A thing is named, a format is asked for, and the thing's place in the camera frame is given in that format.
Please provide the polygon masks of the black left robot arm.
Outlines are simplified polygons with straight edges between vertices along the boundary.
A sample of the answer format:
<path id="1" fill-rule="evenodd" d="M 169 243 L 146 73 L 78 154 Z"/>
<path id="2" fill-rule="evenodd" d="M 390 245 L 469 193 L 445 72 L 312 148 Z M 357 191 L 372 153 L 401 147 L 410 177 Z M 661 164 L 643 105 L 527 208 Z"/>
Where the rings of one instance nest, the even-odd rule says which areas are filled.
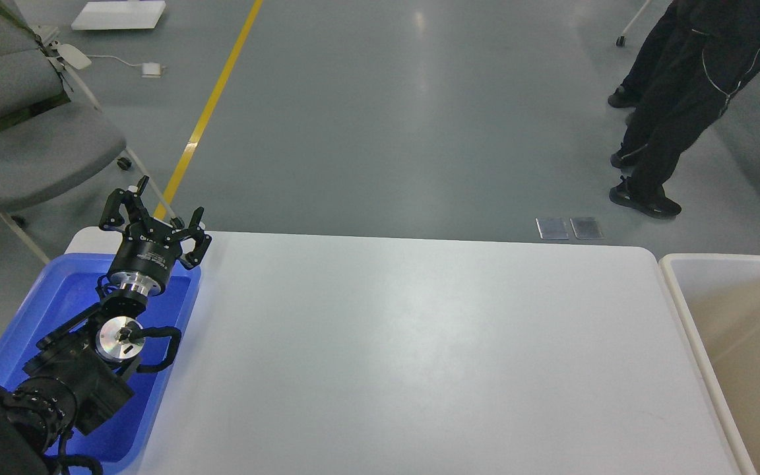
<path id="1" fill-rule="evenodd" d="M 14 390 L 0 386 L 0 474 L 102 474 L 96 457 L 67 454 L 75 431 L 88 435 L 135 397 L 133 375 L 156 375 L 177 357 L 182 331 L 145 327 L 139 316 L 163 294 L 173 268 L 193 270 L 212 238 L 203 207 L 188 225 L 151 216 L 141 196 L 148 176 L 108 197 L 100 228 L 121 234 L 108 271 L 96 282 L 96 303 L 37 342 Z"/>

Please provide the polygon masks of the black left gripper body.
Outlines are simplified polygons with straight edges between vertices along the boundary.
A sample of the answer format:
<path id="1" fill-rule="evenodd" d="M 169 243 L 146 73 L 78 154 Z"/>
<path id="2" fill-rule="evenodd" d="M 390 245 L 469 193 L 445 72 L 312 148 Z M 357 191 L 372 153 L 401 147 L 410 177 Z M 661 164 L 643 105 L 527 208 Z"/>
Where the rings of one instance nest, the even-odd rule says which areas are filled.
<path id="1" fill-rule="evenodd" d="M 124 226 L 123 241 L 108 270 L 109 283 L 118 288 L 132 286 L 149 297 L 163 294 L 182 255 L 178 241 L 167 241 L 177 233 L 178 229 L 165 224 Z"/>

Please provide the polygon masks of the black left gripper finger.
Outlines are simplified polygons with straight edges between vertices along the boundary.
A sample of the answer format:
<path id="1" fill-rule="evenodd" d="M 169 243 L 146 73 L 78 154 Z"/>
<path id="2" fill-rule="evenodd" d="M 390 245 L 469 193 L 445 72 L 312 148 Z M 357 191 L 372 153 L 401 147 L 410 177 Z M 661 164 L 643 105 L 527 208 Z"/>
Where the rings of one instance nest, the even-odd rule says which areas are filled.
<path id="1" fill-rule="evenodd" d="M 100 229 L 120 234 L 153 234 L 154 219 L 141 198 L 148 181 L 150 177 L 143 175 L 135 186 L 112 191 L 100 217 Z"/>
<path id="2" fill-rule="evenodd" d="M 203 213 L 205 213 L 205 208 L 202 206 L 196 208 L 188 226 L 173 232 L 173 259 L 180 262 L 187 270 L 192 270 L 202 264 L 203 257 L 213 240 L 202 226 Z M 187 240 L 192 240 L 194 246 L 190 251 L 183 251 L 182 243 Z"/>

